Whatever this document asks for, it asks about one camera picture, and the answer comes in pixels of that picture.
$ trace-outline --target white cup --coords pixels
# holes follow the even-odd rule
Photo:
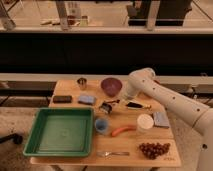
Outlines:
[[[137,130],[139,132],[146,132],[151,129],[154,125],[154,120],[149,114],[141,114],[137,118]]]

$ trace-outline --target metal fork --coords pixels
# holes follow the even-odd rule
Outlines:
[[[100,157],[107,157],[109,155],[120,155],[120,156],[129,156],[129,152],[110,152],[110,151],[98,151],[97,155]]]

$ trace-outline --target bunch of grapes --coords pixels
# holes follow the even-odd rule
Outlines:
[[[158,156],[166,154],[169,151],[170,143],[142,143],[139,148],[149,159],[156,159]]]

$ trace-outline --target bowl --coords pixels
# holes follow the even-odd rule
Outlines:
[[[122,83],[117,78],[109,77],[101,82],[101,88],[106,95],[108,95],[109,97],[114,97],[120,92]]]

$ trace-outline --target tray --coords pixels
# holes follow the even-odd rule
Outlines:
[[[41,108],[23,154],[83,157],[91,151],[92,108]]]

